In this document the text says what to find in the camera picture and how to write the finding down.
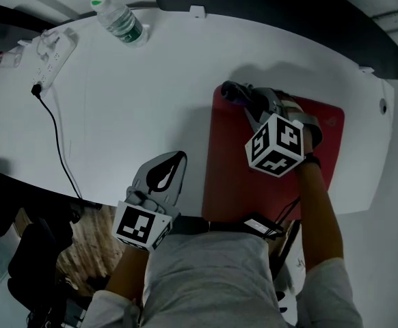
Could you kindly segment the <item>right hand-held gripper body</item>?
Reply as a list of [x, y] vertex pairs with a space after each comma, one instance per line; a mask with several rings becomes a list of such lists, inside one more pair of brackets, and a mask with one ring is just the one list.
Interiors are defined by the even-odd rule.
[[245, 144], [250, 168], [279, 178], [303, 161], [303, 124], [288, 119], [289, 105], [283, 102], [279, 113], [263, 112], [260, 122], [245, 110], [254, 131]]

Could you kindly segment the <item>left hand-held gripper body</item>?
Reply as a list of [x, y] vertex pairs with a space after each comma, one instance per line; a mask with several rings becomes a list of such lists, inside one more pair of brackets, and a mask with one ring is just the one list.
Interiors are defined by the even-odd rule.
[[129, 187], [126, 200], [118, 202], [111, 234], [126, 245], [154, 252], [179, 215], [176, 204]]

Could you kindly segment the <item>purple cloth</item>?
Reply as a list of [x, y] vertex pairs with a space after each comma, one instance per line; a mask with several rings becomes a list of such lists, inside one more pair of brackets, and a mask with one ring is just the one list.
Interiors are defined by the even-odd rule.
[[234, 81], [225, 81], [221, 86], [220, 93], [224, 99], [232, 104], [249, 107], [254, 104], [252, 89], [253, 86], [249, 83], [240, 84]]

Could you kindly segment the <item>red desk mat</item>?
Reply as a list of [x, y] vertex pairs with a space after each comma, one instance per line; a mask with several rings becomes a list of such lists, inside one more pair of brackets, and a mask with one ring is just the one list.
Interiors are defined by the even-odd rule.
[[[242, 107], [228, 102], [217, 87], [213, 94], [207, 172], [202, 216], [207, 221], [236, 222], [250, 213], [275, 221], [299, 195], [294, 172], [281, 178], [250, 169], [245, 144], [254, 132]], [[345, 121], [342, 109], [296, 98], [314, 115], [323, 133], [315, 148], [324, 182], [330, 185], [341, 146]]]

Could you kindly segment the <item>person's left forearm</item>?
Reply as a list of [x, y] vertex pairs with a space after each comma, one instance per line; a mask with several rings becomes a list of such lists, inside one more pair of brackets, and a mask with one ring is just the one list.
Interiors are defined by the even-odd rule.
[[127, 245], [105, 290], [131, 301], [140, 302], [144, 291], [148, 259], [147, 251]]

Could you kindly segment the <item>person's right forearm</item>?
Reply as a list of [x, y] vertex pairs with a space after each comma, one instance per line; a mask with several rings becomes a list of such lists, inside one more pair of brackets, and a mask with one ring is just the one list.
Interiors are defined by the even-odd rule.
[[343, 239], [321, 174], [315, 163], [295, 168], [300, 192], [302, 249], [306, 270], [343, 257]]

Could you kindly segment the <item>person's right hand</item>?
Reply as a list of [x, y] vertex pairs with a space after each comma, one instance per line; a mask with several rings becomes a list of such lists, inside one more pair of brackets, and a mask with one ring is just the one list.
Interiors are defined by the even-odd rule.
[[297, 120], [303, 124], [304, 153], [313, 152], [323, 139], [318, 119], [314, 115], [306, 113], [292, 96], [279, 92], [278, 98], [282, 105], [284, 117], [291, 122]]

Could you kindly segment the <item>black wristband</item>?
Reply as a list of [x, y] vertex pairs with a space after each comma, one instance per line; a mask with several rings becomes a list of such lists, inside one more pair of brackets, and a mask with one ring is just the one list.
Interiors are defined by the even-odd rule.
[[309, 152], [304, 157], [302, 164], [311, 164], [311, 163], [316, 164], [319, 168], [321, 168], [320, 160], [312, 152]]

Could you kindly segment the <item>black rectangular device box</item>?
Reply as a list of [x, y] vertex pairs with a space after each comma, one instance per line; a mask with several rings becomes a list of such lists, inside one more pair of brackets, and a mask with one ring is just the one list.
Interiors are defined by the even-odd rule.
[[242, 219], [242, 223], [264, 239], [276, 240], [285, 235], [284, 228], [259, 213], [250, 213]]

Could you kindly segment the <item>dark desk partition panel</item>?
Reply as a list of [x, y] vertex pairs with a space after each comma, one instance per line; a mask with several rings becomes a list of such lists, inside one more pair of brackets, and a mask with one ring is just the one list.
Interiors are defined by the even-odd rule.
[[376, 22], [346, 0], [156, 0], [163, 11], [210, 14], [277, 27], [322, 44], [382, 79], [398, 80], [398, 45]]

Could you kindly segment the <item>person's grey t-shirt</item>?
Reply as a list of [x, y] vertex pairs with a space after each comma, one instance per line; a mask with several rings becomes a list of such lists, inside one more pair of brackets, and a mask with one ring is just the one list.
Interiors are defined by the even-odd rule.
[[254, 235], [169, 235], [150, 255], [144, 306], [106, 290], [93, 296], [81, 328], [363, 328], [345, 263], [306, 274], [297, 323], [278, 307], [267, 243]]

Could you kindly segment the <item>black office chair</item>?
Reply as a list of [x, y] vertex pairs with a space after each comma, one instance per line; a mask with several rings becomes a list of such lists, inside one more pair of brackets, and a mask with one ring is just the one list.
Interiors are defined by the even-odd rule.
[[66, 290], [57, 283], [56, 265], [72, 236], [68, 221], [30, 223], [8, 265], [10, 294], [30, 312], [59, 323], [66, 312]]

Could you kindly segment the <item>white power strip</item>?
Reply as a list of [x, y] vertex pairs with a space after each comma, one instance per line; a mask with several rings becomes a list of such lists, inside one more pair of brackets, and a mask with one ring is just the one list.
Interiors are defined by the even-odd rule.
[[77, 34], [71, 29], [44, 31], [36, 42], [37, 62], [33, 85], [40, 86], [44, 98], [62, 66], [77, 46]]

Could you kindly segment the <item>green label water bottle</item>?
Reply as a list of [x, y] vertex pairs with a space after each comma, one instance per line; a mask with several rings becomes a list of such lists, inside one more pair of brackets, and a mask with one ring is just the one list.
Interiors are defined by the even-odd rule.
[[91, 0], [90, 6], [103, 28], [123, 44], [139, 48], [147, 43], [147, 28], [125, 4], [113, 0]]

